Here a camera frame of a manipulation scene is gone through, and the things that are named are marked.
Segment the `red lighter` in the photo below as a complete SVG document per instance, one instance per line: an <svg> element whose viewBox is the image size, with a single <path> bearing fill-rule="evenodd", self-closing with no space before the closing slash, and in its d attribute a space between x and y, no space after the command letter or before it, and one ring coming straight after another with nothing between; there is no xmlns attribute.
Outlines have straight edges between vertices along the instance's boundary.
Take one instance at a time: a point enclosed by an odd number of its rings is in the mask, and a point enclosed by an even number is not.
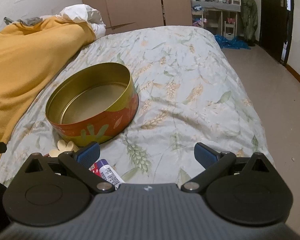
<svg viewBox="0 0 300 240"><path fill-rule="evenodd" d="M99 169L98 169L98 166L97 166L97 163L94 163L93 165L90 166L89 170L91 172L93 172L93 174L97 175L97 176L100 176L100 172L99 172Z"/></svg>

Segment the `white pillow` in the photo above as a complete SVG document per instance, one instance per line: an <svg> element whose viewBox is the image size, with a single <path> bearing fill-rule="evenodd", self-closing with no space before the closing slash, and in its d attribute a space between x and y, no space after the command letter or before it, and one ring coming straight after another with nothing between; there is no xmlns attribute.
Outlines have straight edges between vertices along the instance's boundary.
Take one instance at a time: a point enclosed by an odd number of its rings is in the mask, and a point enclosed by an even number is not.
<svg viewBox="0 0 300 240"><path fill-rule="evenodd" d="M76 4L65 7L56 17L65 22L87 23L96 38L106 35L106 25L102 20L101 13L89 5Z"/></svg>

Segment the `white tube purple cap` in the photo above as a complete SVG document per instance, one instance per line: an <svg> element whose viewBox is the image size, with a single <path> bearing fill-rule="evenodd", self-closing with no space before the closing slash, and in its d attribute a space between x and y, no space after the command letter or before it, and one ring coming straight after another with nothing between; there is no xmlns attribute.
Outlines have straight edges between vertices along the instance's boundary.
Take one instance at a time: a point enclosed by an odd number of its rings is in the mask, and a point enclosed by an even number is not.
<svg viewBox="0 0 300 240"><path fill-rule="evenodd" d="M108 164L106 159L100 159L97 163L101 177L107 182L113 184L117 189L125 181L117 174L117 172Z"/></svg>

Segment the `cream flower hair clip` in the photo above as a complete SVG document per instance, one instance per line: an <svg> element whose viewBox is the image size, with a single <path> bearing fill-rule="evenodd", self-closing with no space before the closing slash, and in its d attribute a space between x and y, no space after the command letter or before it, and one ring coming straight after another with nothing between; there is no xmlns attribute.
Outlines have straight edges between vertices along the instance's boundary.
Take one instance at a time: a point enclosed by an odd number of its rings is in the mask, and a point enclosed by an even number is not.
<svg viewBox="0 0 300 240"><path fill-rule="evenodd" d="M77 152L79 148L72 142L65 142L64 140L59 140L57 142L57 149L52 149L49 152L49 157L55 158L58 157L61 153L64 152Z"/></svg>

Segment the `dark door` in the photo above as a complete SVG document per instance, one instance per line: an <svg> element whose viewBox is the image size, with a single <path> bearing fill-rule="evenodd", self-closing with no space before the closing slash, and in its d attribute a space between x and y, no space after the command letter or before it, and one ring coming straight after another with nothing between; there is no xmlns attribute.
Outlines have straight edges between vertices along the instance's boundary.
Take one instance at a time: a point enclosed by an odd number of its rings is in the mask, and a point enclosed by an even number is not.
<svg viewBox="0 0 300 240"><path fill-rule="evenodd" d="M261 0L259 45L283 66L292 42L293 12L294 0Z"/></svg>

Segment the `yellow blanket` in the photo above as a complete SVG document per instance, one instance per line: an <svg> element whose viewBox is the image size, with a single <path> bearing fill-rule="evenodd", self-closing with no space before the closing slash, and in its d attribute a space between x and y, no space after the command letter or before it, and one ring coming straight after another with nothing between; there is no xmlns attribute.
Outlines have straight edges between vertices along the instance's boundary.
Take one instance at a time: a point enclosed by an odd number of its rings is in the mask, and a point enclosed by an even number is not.
<svg viewBox="0 0 300 240"><path fill-rule="evenodd" d="M0 142L9 142L41 90L95 40L89 23L57 16L31 26L15 22L0 32Z"/></svg>

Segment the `round decorated tin box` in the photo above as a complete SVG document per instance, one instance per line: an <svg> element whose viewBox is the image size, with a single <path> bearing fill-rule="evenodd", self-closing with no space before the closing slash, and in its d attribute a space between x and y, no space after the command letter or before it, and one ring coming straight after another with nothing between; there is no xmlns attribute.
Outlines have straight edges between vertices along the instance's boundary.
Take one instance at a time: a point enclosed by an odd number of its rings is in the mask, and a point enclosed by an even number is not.
<svg viewBox="0 0 300 240"><path fill-rule="evenodd" d="M64 141L83 147L120 134L134 119L138 106L129 69L106 62L80 70L62 82L48 99L45 115Z"/></svg>

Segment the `brown wardrobe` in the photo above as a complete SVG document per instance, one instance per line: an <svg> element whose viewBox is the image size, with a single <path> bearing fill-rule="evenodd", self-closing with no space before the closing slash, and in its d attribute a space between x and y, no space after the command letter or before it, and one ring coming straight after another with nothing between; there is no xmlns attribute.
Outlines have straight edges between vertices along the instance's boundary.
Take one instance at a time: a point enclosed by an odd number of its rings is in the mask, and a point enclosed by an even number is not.
<svg viewBox="0 0 300 240"><path fill-rule="evenodd" d="M100 11L107 34L192 24L190 0L83 0L83 3Z"/></svg>

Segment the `blue plastic bag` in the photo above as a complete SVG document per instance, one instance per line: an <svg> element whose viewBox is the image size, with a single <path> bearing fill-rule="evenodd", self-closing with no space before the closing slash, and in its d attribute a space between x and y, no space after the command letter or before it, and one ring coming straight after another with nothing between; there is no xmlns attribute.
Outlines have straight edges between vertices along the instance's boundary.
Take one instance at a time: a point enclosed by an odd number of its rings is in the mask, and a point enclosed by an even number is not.
<svg viewBox="0 0 300 240"><path fill-rule="evenodd" d="M243 40L234 37L232 40L229 40L221 35L215 35L215 40L220 46L220 48L229 48L229 49L250 49L248 44Z"/></svg>

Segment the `green hanging jacket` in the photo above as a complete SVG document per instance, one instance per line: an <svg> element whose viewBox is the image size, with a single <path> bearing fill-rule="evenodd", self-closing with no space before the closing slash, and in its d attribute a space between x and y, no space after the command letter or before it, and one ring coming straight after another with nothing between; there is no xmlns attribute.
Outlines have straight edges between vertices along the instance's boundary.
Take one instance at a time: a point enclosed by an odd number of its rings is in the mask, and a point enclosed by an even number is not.
<svg viewBox="0 0 300 240"><path fill-rule="evenodd" d="M258 27L258 10L255 0L241 0L243 35L247 42L254 43Z"/></svg>

